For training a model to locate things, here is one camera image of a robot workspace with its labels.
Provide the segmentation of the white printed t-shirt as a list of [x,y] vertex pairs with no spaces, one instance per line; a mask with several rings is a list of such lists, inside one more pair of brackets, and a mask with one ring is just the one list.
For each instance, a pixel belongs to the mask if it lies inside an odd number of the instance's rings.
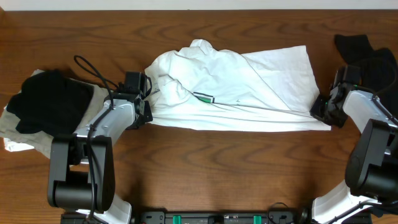
[[239,54],[208,41],[158,56],[145,70],[154,124],[206,131],[328,131],[310,115],[319,94],[304,45]]

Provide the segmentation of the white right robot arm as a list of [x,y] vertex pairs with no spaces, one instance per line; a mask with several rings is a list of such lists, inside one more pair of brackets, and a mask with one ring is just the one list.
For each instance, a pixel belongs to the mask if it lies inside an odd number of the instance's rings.
[[300,223],[370,223],[376,216],[397,214],[397,120],[375,92],[361,86],[359,67],[341,67],[328,96],[319,95],[311,116],[342,127],[351,118],[361,133],[351,152],[345,178],[303,210]]

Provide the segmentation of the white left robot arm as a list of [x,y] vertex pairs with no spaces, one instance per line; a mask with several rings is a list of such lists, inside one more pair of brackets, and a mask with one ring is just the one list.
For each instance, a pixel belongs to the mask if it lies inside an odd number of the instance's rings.
[[113,146],[125,130],[152,120],[150,104],[140,94],[114,93],[85,127],[55,137],[49,205],[76,212],[72,223],[130,223],[132,205],[115,193]]

